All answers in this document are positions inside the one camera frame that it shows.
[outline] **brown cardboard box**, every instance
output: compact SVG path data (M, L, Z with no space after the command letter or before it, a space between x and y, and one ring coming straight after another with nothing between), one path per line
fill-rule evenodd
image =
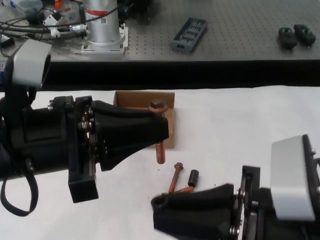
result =
M168 105L168 110L164 116L168 119L169 138L164 140L166 149L175 147L175 93L160 91L116 91L114 94L113 105L121 108L148 109L153 99L163 99Z

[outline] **black knob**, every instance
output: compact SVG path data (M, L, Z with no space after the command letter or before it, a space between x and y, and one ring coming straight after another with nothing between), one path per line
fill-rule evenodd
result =
M195 188L197 186L198 177L199 171L195 169L191 170L188 185Z

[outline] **hex head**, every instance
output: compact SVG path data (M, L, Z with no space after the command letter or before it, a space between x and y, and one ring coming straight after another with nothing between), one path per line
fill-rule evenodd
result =
M181 163L181 162L177 162L175 165L174 165L174 168L176 169L177 167L180 167L181 170L184 169L184 165Z
M168 105L162 99L154 99L150 102L149 111L153 113L164 113L167 109Z

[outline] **white table surface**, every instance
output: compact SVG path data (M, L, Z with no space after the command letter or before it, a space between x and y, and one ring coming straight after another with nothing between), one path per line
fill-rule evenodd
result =
M176 147L166 163L156 163L154 149L144 149L109 172L97 165L99 199L73 204L68 171L38 175L38 206L17 217L0 205L3 240L169 240L153 228L151 199L168 191L174 164L182 162L177 189L187 187L190 170L200 172L197 191L233 183L238 188L242 166L261 167L261 186L270 185L271 143L309 134L320 150L320 88L175 90ZM114 91L39 92L33 108L57 96L92 95L112 103ZM29 209L25 179L11 180L8 199Z

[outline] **silver cylinder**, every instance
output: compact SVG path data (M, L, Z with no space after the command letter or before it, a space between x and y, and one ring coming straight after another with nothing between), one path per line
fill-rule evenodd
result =
M70 25L69 29L74 34L87 34L87 26L84 24Z
M117 0L84 0L85 18L90 20L117 7ZM123 42L120 34L118 11L87 23L88 42L97 47L107 47Z

